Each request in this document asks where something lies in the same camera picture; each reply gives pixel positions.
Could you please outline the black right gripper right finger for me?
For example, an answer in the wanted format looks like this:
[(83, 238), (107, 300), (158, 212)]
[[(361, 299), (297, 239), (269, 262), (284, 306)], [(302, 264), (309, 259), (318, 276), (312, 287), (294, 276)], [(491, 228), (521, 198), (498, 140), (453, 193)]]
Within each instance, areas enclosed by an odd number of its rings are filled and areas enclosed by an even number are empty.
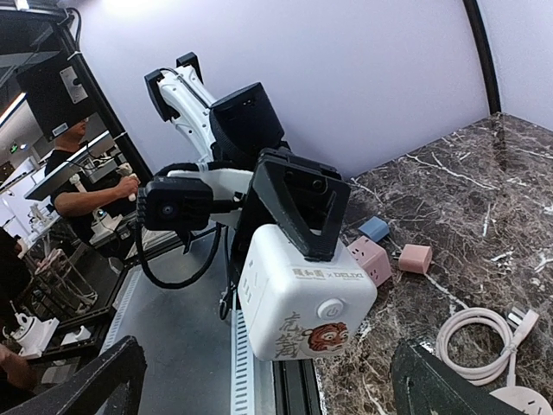
[(391, 360), (398, 414), (519, 414), (520, 410), (470, 384), (420, 344), (398, 343)]

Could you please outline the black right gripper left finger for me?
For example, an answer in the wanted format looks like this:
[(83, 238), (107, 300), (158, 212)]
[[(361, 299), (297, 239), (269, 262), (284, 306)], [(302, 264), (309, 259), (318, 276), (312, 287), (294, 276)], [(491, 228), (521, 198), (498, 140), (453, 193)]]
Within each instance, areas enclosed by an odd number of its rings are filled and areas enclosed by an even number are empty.
[(147, 368), (143, 348), (127, 335), (67, 381), (9, 414), (137, 414)]

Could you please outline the white cube socket adapter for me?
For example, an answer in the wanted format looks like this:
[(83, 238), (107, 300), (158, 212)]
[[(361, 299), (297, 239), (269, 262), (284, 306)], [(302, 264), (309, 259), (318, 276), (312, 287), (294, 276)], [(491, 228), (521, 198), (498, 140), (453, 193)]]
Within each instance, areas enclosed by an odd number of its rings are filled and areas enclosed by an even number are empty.
[(329, 262), (309, 262), (276, 225), (252, 236), (238, 282), (249, 343), (261, 361), (341, 354), (377, 298), (342, 242)]

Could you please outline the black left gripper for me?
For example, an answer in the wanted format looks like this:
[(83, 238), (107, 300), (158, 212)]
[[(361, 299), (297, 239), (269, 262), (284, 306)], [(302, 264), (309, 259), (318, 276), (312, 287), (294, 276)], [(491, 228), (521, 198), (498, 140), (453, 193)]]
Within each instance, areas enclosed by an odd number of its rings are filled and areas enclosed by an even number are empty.
[(234, 290), (252, 235), (264, 224), (276, 222), (307, 261), (332, 260), (350, 193), (331, 166), (286, 149), (263, 150), (232, 240), (229, 272)]

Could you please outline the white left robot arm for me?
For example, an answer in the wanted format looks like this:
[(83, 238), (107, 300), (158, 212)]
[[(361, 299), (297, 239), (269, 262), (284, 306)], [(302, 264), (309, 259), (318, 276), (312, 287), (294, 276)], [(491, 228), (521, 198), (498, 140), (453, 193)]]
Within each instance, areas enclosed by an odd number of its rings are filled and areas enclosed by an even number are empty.
[(307, 261), (332, 260), (350, 195), (332, 166), (295, 155), (260, 83), (216, 99), (204, 86), (198, 57), (145, 76), (154, 107), (199, 152), (195, 163), (158, 171), (137, 196), (136, 233), (173, 231), (185, 245), (215, 223), (226, 290), (233, 293), (253, 234), (266, 224)]

